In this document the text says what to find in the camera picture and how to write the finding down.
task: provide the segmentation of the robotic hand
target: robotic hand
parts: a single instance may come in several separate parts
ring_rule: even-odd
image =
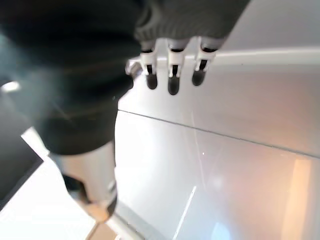
[[[1,1],[0,77],[11,81],[2,91],[42,138],[69,193],[98,222],[117,202],[118,100],[133,86],[126,61],[141,53],[155,89],[155,44],[167,38],[168,91],[175,95],[184,49],[201,37],[192,78],[199,86],[248,1]]]

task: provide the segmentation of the white surface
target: white surface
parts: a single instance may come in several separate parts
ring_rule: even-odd
[[[115,136],[119,199],[165,239],[320,237],[317,158],[121,111]]]
[[[319,46],[319,10],[318,0],[252,0],[223,49]]]
[[[320,156],[320,67],[314,57],[320,63],[317,49],[217,53],[199,87],[191,79],[195,61],[186,58],[175,96],[168,93],[166,61],[159,60],[158,87],[148,89],[141,75],[119,109]]]

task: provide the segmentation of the black fingertip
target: black fingertip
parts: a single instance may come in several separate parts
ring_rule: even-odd
[[[168,91],[171,95],[176,95],[179,92],[179,84],[180,84],[179,77],[176,77],[176,76],[169,77]]]
[[[200,86],[205,80],[206,73],[204,71],[194,71],[192,75],[192,84],[194,86]]]
[[[158,79],[156,74],[149,74],[146,76],[146,85],[149,89],[154,90],[158,86]]]

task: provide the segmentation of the white panel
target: white panel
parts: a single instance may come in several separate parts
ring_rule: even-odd
[[[120,201],[165,239],[320,237],[319,159],[120,111],[116,166]]]
[[[320,45],[320,1],[252,0],[224,50]]]

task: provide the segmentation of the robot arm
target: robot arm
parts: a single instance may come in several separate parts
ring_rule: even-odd
[[[156,40],[168,39],[168,91],[179,91],[184,49],[201,37],[199,86],[249,0],[5,0],[0,75],[8,102],[27,116],[69,193],[97,221],[115,210],[118,100],[133,86],[126,61],[141,52],[157,87]]]

